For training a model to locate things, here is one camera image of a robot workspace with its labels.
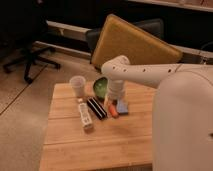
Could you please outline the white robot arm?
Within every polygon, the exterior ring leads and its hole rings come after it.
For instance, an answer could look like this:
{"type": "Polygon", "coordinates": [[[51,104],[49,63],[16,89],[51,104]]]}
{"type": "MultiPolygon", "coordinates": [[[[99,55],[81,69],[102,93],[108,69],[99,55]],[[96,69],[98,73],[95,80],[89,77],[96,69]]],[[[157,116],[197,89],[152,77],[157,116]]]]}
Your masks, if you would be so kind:
{"type": "Polygon", "coordinates": [[[123,95],[126,81],[156,89],[153,171],[213,171],[213,65],[132,65],[118,56],[101,72],[111,99],[123,95]]]}

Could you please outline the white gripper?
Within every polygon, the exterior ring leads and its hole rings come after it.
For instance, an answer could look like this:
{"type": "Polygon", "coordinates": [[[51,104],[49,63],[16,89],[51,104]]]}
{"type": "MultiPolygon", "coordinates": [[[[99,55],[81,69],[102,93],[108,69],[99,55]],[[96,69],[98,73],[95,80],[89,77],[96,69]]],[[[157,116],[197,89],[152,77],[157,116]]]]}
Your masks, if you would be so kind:
{"type": "Polygon", "coordinates": [[[109,98],[112,100],[119,100],[122,99],[124,95],[124,81],[109,79],[107,84],[107,95],[105,95],[104,99],[104,108],[108,108],[110,102],[109,98]]]}

